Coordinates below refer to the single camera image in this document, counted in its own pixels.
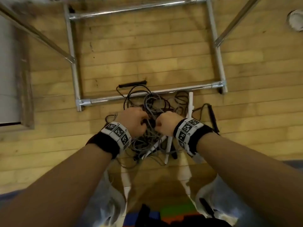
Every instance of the forearm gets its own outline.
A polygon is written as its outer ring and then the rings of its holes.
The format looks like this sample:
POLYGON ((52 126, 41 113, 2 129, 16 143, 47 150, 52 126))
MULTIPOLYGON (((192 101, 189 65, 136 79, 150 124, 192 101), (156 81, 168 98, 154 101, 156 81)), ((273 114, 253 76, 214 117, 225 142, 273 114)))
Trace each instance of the forearm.
POLYGON ((86 145, 3 207, 1 225, 75 225, 111 158, 95 144, 86 145))
POLYGON ((215 133, 197 151, 252 208, 280 226, 303 223, 303 174, 215 133))

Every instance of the metal bar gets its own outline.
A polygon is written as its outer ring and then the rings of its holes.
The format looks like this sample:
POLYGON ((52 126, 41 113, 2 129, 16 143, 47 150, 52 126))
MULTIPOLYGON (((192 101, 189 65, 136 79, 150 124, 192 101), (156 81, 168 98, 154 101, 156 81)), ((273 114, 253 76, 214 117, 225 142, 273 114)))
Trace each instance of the metal bar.
POLYGON ((215 45, 218 47, 221 45, 223 40, 230 34, 230 32, 245 18, 249 10, 251 10, 258 0, 249 0, 245 6, 240 10, 237 16, 232 20, 232 22, 227 26, 224 32, 216 39, 215 45))
POLYGON ((69 62, 74 62, 74 57, 70 54, 66 53, 63 49, 57 46, 54 42, 44 36, 41 32, 39 32, 35 27, 28 24, 24 19, 22 19, 19 15, 11 11, 9 8, 0 3, 0 15, 2 15, 7 20, 11 21, 16 27, 21 30, 24 30, 28 34, 32 35, 38 41, 44 43, 48 47, 54 49, 56 52, 65 57, 69 62))
MULTIPOLYGON (((223 87, 224 83, 219 81, 219 82, 214 82, 211 84, 200 84, 200 85, 194 85, 194 86, 187 86, 187 87, 177 87, 177 88, 171 88, 171 89, 164 89, 164 90, 157 90, 153 91, 154 93, 157 94, 167 94, 167 93, 174 93, 177 91, 193 91, 193 90, 198 90, 198 89, 205 89, 205 88, 219 88, 223 87)), ((146 92, 138 92, 134 93, 130 96, 130 98, 134 97, 140 97, 140 96, 145 96, 147 93, 146 92)), ((102 102, 108 102, 108 101, 113 101, 113 100, 119 100, 119 99, 125 99, 127 95, 122 96, 109 96, 109 97, 103 97, 103 98, 98 98, 98 99, 82 99, 79 101, 79 105, 81 106, 88 106, 94 103, 102 103, 102 102)))
POLYGON ((206 0, 168 0, 168 1, 161 1, 155 3, 148 3, 142 4, 137 6, 130 6, 130 7, 122 7, 122 8, 115 8, 106 11, 99 11, 93 13, 80 13, 80 14, 70 14, 70 20, 78 20, 83 18, 90 18, 90 17, 97 17, 105 14, 113 14, 113 13, 121 13, 127 11, 134 11, 140 9, 147 9, 153 7, 171 7, 171 6, 178 6, 178 5, 186 5, 186 4, 196 4, 206 2, 206 0))
POLYGON ((213 37, 214 55, 216 57, 216 63, 218 65, 218 72, 219 72, 219 75, 220 75, 220 79, 223 82, 222 94, 225 94, 225 93, 228 92, 228 90, 227 90, 227 86, 226 86, 226 78, 225 78, 225 72, 224 72, 221 50, 220 50, 220 47, 217 47, 214 44, 214 42, 218 38, 218 34, 217 34, 216 22, 214 20, 214 11, 213 11, 213 8, 212 8, 211 0, 207 0, 206 5, 207 5, 207 11, 208 11, 208 19, 209 19, 210 27, 211 27, 211 34, 212 34, 212 37, 213 37))
POLYGON ((64 8, 69 52, 74 57, 74 62, 71 64, 71 74, 73 76, 73 85, 74 85, 74 96, 76 100, 77 111, 82 111, 82 106, 77 103, 79 102, 79 100, 81 100, 81 90, 80 90, 80 79, 78 73, 78 61, 74 48, 73 30, 72 30, 71 21, 69 19, 70 13, 67 4, 64 4, 63 8, 64 8))

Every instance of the chrome tube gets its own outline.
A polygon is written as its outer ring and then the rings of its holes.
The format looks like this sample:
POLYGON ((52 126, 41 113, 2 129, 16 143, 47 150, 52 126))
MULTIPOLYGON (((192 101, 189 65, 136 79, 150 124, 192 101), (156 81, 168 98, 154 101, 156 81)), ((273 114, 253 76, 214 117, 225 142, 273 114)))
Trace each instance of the chrome tube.
MULTIPOLYGON (((177 87, 177 88, 157 90, 157 91, 152 91, 152 92, 161 95, 161 94, 167 94, 167 93, 174 93, 177 91, 193 91, 193 90, 199 90, 199 89, 219 88, 219 87, 224 87, 224 83, 219 81, 219 82, 214 82, 211 84, 200 84, 200 85, 187 86, 187 87, 177 87)), ((130 98, 145 96, 146 94, 147 94, 146 92, 138 92, 138 93, 132 94, 130 96, 130 98)), ((123 97, 122 96, 109 96, 109 97, 103 97, 103 98, 97 98, 97 99, 82 99, 78 103, 81 106, 88 106, 88 105, 91 105, 94 103, 102 103, 102 102, 108 102, 108 101, 113 101, 113 100, 125 99, 125 97, 127 97, 127 95, 123 95, 123 97)))
POLYGON ((78 61, 74 48, 73 30, 71 27, 71 21, 69 20, 69 9, 67 4, 64 4, 63 8, 64 8, 69 52, 74 57, 74 62, 71 64, 71 74, 73 76, 73 85, 74 85, 74 96, 76 100, 77 111, 82 111, 82 106, 77 103, 81 99, 81 91, 80 91, 80 78, 78 73, 78 61))
POLYGON ((2 15, 7 20, 11 21, 17 28, 27 32, 32 35, 38 41, 47 45, 48 47, 54 49, 56 52, 65 57, 69 62, 74 63, 74 57, 70 54, 66 53, 63 49, 57 46, 54 42, 44 36, 40 31, 38 31, 35 27, 31 26, 24 19, 22 19, 19 15, 14 13, 12 10, 4 6, 0 3, 0 15, 2 15))
POLYGON ((258 0, 249 0, 245 6, 240 10, 237 16, 227 26, 223 33, 216 39, 215 45, 218 47, 224 41, 224 39, 230 34, 231 31, 245 18, 248 12, 257 4, 258 0))
POLYGON ((227 86, 226 86, 226 78, 225 78, 225 72, 224 72, 221 50, 220 50, 220 47, 217 47, 214 44, 214 42, 218 38, 218 34, 217 34, 216 22, 214 20, 214 11, 213 11, 213 8, 212 8, 211 0, 207 0, 206 4, 207 4, 207 11, 208 11, 208 19, 209 19, 209 22, 210 22, 211 33, 212 33, 212 37, 213 37, 214 55, 216 57, 216 63, 218 65, 218 72, 219 72, 219 75, 220 75, 220 79, 223 82, 222 94, 225 94, 225 93, 228 92, 228 90, 227 90, 227 86))
POLYGON ((186 4, 196 4, 201 2, 206 2, 206 0, 167 0, 167 1, 148 3, 148 4, 142 4, 136 6, 115 8, 111 10, 99 11, 93 13, 80 13, 80 14, 75 13, 75 14, 70 14, 69 19, 78 20, 83 18, 97 17, 105 14, 121 13, 127 11, 153 8, 153 7, 171 7, 171 6, 186 5, 186 4))

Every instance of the black handle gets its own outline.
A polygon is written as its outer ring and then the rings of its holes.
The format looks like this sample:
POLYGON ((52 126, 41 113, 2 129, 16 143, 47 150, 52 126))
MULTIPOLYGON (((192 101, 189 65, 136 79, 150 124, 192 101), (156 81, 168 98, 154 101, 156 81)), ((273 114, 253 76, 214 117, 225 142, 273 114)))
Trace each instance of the black handle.
POLYGON ((208 108, 208 114, 209 114, 209 118, 210 118, 210 122, 212 124, 212 127, 214 129, 215 133, 219 133, 219 128, 217 126, 217 121, 216 121, 216 117, 214 116, 214 111, 212 110, 212 107, 210 104, 207 105, 208 108))
POLYGON ((119 84, 119 88, 123 88, 123 87, 133 87, 139 84, 147 84, 146 80, 143 81, 139 81, 139 82, 132 82, 132 83, 128 83, 128 84, 119 84))

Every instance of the metal pipe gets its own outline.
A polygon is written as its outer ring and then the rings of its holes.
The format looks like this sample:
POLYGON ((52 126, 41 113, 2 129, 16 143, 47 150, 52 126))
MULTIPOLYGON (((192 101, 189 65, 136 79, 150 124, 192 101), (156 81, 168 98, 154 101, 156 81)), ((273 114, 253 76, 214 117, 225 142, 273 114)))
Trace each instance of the metal pipe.
POLYGON ((93 13, 80 13, 80 14, 75 13, 75 14, 70 14, 69 19, 78 20, 83 18, 97 17, 105 14, 121 13, 127 11, 153 8, 153 7, 171 7, 171 6, 186 5, 186 4, 196 4, 202 2, 206 2, 206 0, 167 0, 167 1, 148 3, 148 4, 136 5, 130 7, 115 8, 111 10, 99 11, 93 13))
POLYGON ((232 20, 232 22, 227 26, 227 28, 223 31, 223 33, 216 39, 215 45, 219 47, 223 40, 230 34, 230 32, 245 18, 248 14, 249 10, 251 10, 256 4, 258 0, 249 0, 245 6, 240 10, 237 16, 232 20))
MULTIPOLYGON (((219 82, 214 82, 211 84, 200 84, 200 85, 194 85, 194 86, 187 86, 187 87, 177 87, 177 88, 171 88, 171 89, 164 89, 164 90, 157 90, 153 91, 154 93, 157 94, 167 94, 167 93, 174 93, 177 91, 193 91, 193 90, 199 90, 199 89, 206 89, 206 88, 219 88, 223 87, 224 83, 219 81, 219 82)), ((140 96, 145 96, 147 93, 146 92, 138 92, 134 93, 130 96, 130 98, 135 98, 135 97, 140 97, 140 96)), ((109 97, 103 97, 103 98, 97 98, 97 99, 82 99, 78 103, 81 106, 88 106, 94 103, 102 103, 102 102, 108 102, 108 101, 113 101, 113 100, 119 100, 119 99, 125 99, 127 95, 122 96, 109 96, 109 97)))
POLYGON ((78 73, 78 61, 74 48, 73 30, 71 27, 71 21, 69 19, 70 13, 67 4, 64 4, 63 8, 64 8, 69 52, 74 57, 74 62, 71 64, 71 74, 73 76, 73 85, 74 85, 74 96, 76 100, 77 111, 82 111, 82 106, 77 103, 79 100, 81 100, 80 78, 78 73))
POLYGON ((38 41, 54 49, 56 52, 64 56, 65 59, 67 59, 69 62, 71 63, 74 62, 74 57, 66 53, 63 49, 61 49, 54 42, 52 42, 50 39, 44 36, 35 27, 28 24, 24 19, 22 19, 19 15, 17 15, 12 10, 4 6, 2 3, 0 3, 0 15, 2 15, 7 20, 11 21, 17 28, 24 30, 25 32, 36 38, 38 41))
POLYGON ((226 78, 225 78, 225 72, 224 72, 224 66, 223 66, 223 61, 222 61, 222 55, 221 55, 221 50, 220 47, 217 47, 214 42, 218 38, 217 34, 217 27, 216 27, 216 22, 214 20, 214 11, 212 8, 211 0, 206 1, 207 5, 207 11, 208 11, 208 19, 210 22, 210 27, 211 27, 211 33, 213 37, 213 47, 214 47, 214 55, 216 57, 216 63, 218 65, 218 72, 220 75, 220 79, 223 82, 223 87, 222 87, 222 94, 225 94, 228 92, 227 86, 226 86, 226 78))

